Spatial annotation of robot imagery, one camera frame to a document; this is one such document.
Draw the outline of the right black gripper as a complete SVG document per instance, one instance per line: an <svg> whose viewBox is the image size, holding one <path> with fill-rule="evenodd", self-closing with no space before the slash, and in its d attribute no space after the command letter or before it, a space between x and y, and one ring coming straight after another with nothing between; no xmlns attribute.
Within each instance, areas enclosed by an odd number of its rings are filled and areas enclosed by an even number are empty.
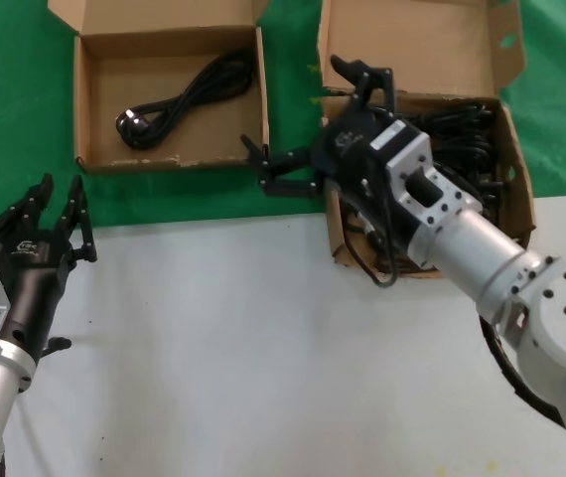
<svg viewBox="0 0 566 477"><path fill-rule="evenodd" d="M255 170L262 192L282 198L318 198L324 180L317 166L346 202L398 250L406 251L417 221L396 199L400 174L387 165L417 137L417 129L395 119L392 69L373 68L361 60L346 62L337 55L330 61L354 92L345 109L319 133L312 153L309 146L301 146L269 155L264 146L241 134L246 162ZM377 89L383 93L382 105L370 103Z"/></svg>

